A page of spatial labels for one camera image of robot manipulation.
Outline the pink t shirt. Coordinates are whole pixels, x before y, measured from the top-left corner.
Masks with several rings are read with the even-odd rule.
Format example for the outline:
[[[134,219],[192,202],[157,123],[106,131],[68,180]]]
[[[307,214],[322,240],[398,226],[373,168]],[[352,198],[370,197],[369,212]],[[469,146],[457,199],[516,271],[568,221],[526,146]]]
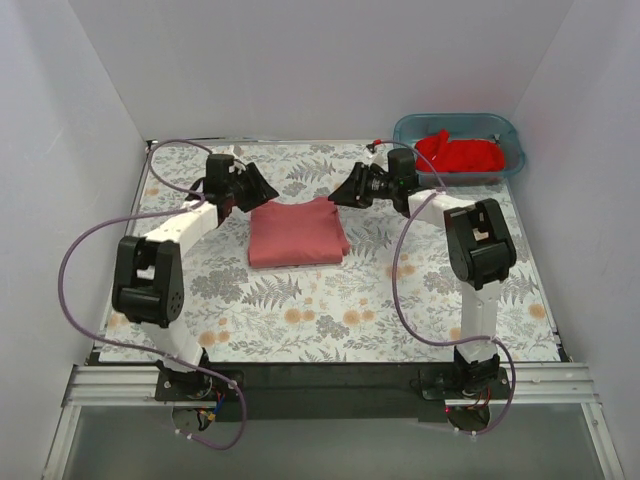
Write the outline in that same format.
[[[250,215],[248,263],[255,269],[339,264],[349,254],[336,205],[270,201]]]

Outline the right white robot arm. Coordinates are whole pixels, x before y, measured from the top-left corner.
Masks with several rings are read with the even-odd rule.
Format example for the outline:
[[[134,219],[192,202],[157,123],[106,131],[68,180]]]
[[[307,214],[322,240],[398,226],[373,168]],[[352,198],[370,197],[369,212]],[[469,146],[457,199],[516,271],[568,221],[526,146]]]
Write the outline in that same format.
[[[453,387],[471,398],[498,380],[500,360],[510,356],[496,335],[498,296],[517,252],[496,200],[463,201],[443,187],[425,188],[416,168],[418,155],[416,149],[396,144],[387,154],[386,166],[357,162],[329,199],[354,209],[367,209],[376,200],[391,201],[406,219],[402,237],[416,221],[445,232],[450,267],[461,285],[461,336],[437,342],[411,326],[405,329],[423,344],[452,348]]]

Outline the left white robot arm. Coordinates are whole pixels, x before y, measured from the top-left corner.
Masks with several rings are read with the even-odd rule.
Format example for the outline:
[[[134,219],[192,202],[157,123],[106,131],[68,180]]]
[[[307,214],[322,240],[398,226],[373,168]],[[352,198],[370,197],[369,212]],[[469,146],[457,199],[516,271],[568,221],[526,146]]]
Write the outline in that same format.
[[[189,189],[179,213],[118,244],[112,307],[141,326],[158,352],[158,369],[190,399],[205,398],[214,380],[203,369],[209,366],[204,347],[180,319],[185,305],[182,257],[233,209],[247,213],[278,196],[255,163],[210,154],[204,177]]]

